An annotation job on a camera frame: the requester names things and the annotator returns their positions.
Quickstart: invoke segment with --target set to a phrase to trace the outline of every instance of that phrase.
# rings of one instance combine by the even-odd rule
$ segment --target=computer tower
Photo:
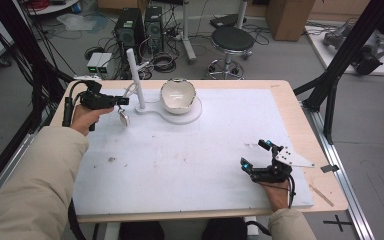
[[[148,39],[148,52],[164,51],[163,10],[161,7],[148,6],[145,12],[145,31]]]
[[[114,32],[123,63],[128,63],[126,51],[129,48],[133,48],[136,62],[140,63],[142,61],[141,56],[145,51],[145,30],[140,9],[123,8],[114,27]]]

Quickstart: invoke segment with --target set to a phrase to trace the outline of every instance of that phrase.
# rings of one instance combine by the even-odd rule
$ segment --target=stool
[[[211,44],[226,55],[224,59],[217,59],[208,66],[208,74],[213,79],[244,79],[242,66],[232,61],[232,55],[250,55],[254,38],[242,29],[236,27],[220,27],[211,34]]]

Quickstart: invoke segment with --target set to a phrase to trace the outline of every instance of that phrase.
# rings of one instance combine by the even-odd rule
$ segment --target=black pole
[[[329,144],[333,144],[332,123],[338,82],[383,20],[384,0],[371,0],[326,71],[315,80],[294,90],[295,95],[299,95],[314,88],[310,97],[303,101],[304,107],[311,111],[319,111],[320,105],[328,98],[323,133]]]

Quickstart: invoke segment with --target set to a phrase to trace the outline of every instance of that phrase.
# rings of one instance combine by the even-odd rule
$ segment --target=person's hand
[[[82,105],[77,105],[74,110],[73,122],[70,127],[87,136],[89,133],[89,126],[98,122],[99,116],[110,113],[113,110],[114,108],[90,110]]]
[[[279,209],[288,208],[288,180],[285,180],[283,183],[260,182],[259,184],[266,191],[273,212],[276,212]]]

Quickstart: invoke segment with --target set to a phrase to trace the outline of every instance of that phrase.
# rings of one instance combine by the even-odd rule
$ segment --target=person's arm
[[[288,181],[260,183],[267,193],[273,213],[269,218],[269,231],[273,240],[316,239],[304,215],[288,208]]]
[[[0,189],[0,239],[59,239],[73,184],[88,148],[85,136],[99,115],[76,107],[71,128],[45,127]]]

